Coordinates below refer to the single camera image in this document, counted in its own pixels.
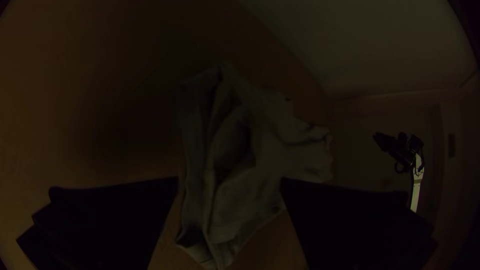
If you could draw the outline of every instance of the wall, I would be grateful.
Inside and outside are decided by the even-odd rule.
[[[475,70],[446,0],[238,0],[337,97],[456,88]]]

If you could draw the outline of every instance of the towel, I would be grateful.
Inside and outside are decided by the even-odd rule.
[[[176,244],[205,269],[224,270],[285,209],[283,177],[332,178],[331,135],[295,118],[284,95],[250,85],[227,64],[186,81],[177,101],[186,194]]]

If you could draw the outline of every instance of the white towel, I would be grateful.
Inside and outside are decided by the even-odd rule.
[[[292,114],[282,94],[219,64],[183,84],[178,116],[186,195],[176,243],[206,269],[224,270],[284,204],[283,177],[331,179],[328,129]]]

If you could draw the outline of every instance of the wooden surface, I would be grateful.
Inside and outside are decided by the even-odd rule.
[[[48,188],[177,175],[173,93],[227,60],[251,81],[326,121],[323,93],[258,20],[230,1],[15,0],[0,17],[0,257],[33,269],[15,239]],[[200,269],[174,246],[181,197],[150,269]],[[262,228],[231,269],[302,270],[287,213]]]

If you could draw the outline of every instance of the white cloth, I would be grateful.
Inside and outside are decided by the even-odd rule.
[[[225,64],[184,83],[178,116],[187,169],[176,243],[206,269],[228,267],[284,209],[281,178],[332,177],[328,129],[293,117],[285,96],[249,85]]]

